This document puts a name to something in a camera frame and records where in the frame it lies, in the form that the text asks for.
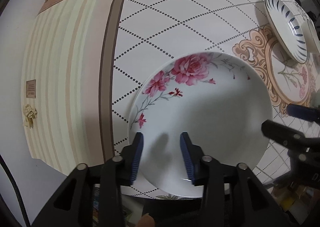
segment blue-and-white plate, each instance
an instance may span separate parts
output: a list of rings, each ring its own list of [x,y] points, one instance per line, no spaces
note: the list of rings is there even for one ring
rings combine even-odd
[[[280,0],[264,0],[264,3],[268,20],[280,44],[294,60],[305,63],[306,41],[293,13]]]

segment pink flower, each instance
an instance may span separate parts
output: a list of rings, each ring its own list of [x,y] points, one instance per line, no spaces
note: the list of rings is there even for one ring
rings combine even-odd
[[[169,76],[164,77],[164,72],[161,70],[158,74],[150,80],[148,88],[144,91],[143,94],[148,94],[150,97],[153,97],[158,91],[163,92],[167,89],[165,83],[170,80]]]
[[[303,98],[304,95],[305,95],[305,93],[306,93],[306,87],[305,87],[305,85],[302,85],[302,86],[300,87],[300,91],[299,91],[299,96],[300,96],[300,98]]]
[[[209,56],[206,53],[192,54],[178,59],[171,74],[176,75],[175,81],[179,84],[196,85],[198,80],[208,76],[208,64]]]
[[[183,95],[182,95],[183,92],[180,91],[179,88],[175,88],[175,91],[176,91],[176,92],[169,92],[168,94],[169,94],[169,95],[176,95],[176,96],[183,96]]]
[[[208,81],[210,84],[216,84],[216,82],[213,80],[213,78],[212,79],[209,79],[209,81]]]
[[[144,114],[142,113],[142,114],[140,114],[140,117],[137,120],[137,122],[139,123],[140,129],[142,128],[143,124],[147,121],[146,119],[143,119],[143,117],[144,117]]]
[[[302,67],[302,71],[301,71],[301,73],[299,73],[299,75],[302,76],[302,78],[303,78],[303,83],[306,84],[306,83],[307,83],[307,77],[308,77],[308,75],[307,75],[307,71],[306,71],[306,69],[304,68],[304,66]]]

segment crumpled paper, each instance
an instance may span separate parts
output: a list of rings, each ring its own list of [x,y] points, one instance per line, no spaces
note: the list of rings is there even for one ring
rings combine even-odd
[[[33,128],[33,119],[37,118],[37,110],[31,107],[31,105],[25,105],[22,111],[26,117],[25,121],[23,122],[23,126]]]

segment plate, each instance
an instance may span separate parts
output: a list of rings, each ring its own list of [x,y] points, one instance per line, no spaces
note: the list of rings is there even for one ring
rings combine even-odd
[[[307,47],[300,24],[290,9],[280,0],[264,0],[267,18],[284,50],[292,59],[303,64]]]
[[[129,116],[129,142],[144,135],[140,172],[157,188],[202,197],[188,180],[180,134],[221,163],[258,164],[267,145],[261,124],[272,119],[268,90],[246,62],[202,52],[171,60],[143,85]]]

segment table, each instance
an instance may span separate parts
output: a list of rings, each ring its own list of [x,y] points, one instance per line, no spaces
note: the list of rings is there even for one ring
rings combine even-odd
[[[264,0],[124,0],[114,56],[112,112],[115,153],[128,145],[127,122],[135,93],[162,64],[201,50],[247,61],[263,78],[273,104],[273,120],[319,135],[320,127],[286,114],[288,103],[308,106],[318,89],[318,66],[310,54],[303,65],[289,59],[265,15]],[[294,0],[282,0],[301,23],[308,19]],[[270,141],[253,172],[267,182],[290,170],[287,149]],[[157,189],[141,174],[122,193],[183,199]]]

